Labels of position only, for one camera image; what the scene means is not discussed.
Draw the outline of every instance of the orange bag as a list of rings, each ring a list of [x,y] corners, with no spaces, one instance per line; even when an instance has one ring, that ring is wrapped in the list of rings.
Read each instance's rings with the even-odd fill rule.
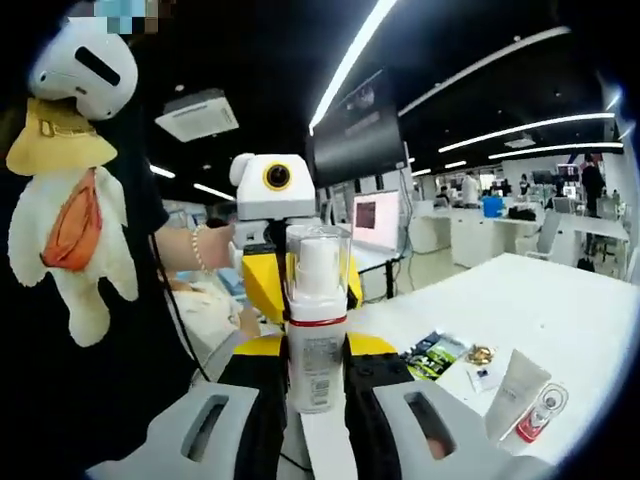
[[[41,255],[47,267],[78,272],[91,261],[102,231],[95,168],[90,168],[60,209]]]

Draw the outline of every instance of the tube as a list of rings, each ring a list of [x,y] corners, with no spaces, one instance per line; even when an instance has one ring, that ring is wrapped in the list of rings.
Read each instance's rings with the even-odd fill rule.
[[[549,372],[514,350],[507,373],[484,416],[487,438],[496,444],[503,440],[550,379]]]
[[[350,248],[339,227],[287,227],[291,401],[300,413],[330,410],[342,391]]]

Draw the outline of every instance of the red band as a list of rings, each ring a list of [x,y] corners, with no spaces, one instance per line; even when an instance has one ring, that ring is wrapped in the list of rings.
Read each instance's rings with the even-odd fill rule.
[[[294,327],[327,327],[329,325],[337,325],[338,323],[345,322],[347,316],[339,318],[329,318],[328,320],[315,320],[312,322],[300,322],[298,320],[289,320],[289,323]]]

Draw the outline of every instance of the cable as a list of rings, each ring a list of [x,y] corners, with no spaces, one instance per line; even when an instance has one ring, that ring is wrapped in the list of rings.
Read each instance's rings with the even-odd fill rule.
[[[162,260],[160,260],[160,250],[158,249],[158,242],[156,240],[155,234],[151,234],[151,244],[153,245],[153,253],[156,256],[156,260],[158,261],[158,270],[160,270],[160,275],[162,275],[162,281],[164,282],[165,288],[167,290],[167,294],[169,295],[169,300],[171,300],[171,305],[173,306],[174,311],[176,312],[176,319],[178,320],[178,325],[180,326],[180,331],[182,332],[182,336],[184,337],[184,341],[187,344],[187,349],[189,353],[193,357],[193,361],[196,362],[196,366],[198,370],[202,374],[202,378],[204,378],[207,382],[211,382],[207,372],[204,371],[204,368],[200,364],[200,360],[198,360],[198,356],[196,355],[196,351],[193,348],[193,344],[191,343],[191,339],[189,338],[189,334],[187,333],[187,327],[184,324],[184,320],[180,315],[180,310],[178,309],[178,302],[176,302],[176,297],[173,295],[173,291],[171,290],[171,285],[169,284],[169,278],[167,277],[167,271],[162,264]]]
[[[303,467],[302,465],[300,465],[298,462],[296,462],[292,458],[286,456],[284,453],[280,452],[280,456],[282,458],[284,458],[286,461],[288,461],[289,463],[291,463],[291,464],[295,465],[296,467],[298,467],[303,472],[313,473],[313,469],[312,468]]]

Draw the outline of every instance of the black ceiling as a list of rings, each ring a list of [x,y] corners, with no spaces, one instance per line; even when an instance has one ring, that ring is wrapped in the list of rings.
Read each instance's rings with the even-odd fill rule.
[[[386,68],[401,109],[437,82],[513,43],[515,36],[556,26],[551,3],[399,0],[337,98]],[[160,24],[159,33],[134,46],[150,159],[177,174],[173,180],[158,178],[163,196],[215,203],[216,197],[192,184],[233,193],[227,178],[233,156],[302,154],[320,97],[374,5],[375,0],[176,2],[173,18]],[[180,94],[175,92],[179,84],[185,86]],[[153,123],[168,100],[211,87],[225,91],[238,130],[183,144]],[[402,117],[401,130],[417,159],[414,170],[438,168],[452,158],[487,163],[487,154],[505,150],[504,140],[448,154],[437,149],[501,128],[601,109],[594,73],[564,36],[523,49],[443,90]],[[539,145],[569,137],[602,139],[602,124],[577,127],[540,130],[534,139]],[[203,170],[205,164],[212,168]]]

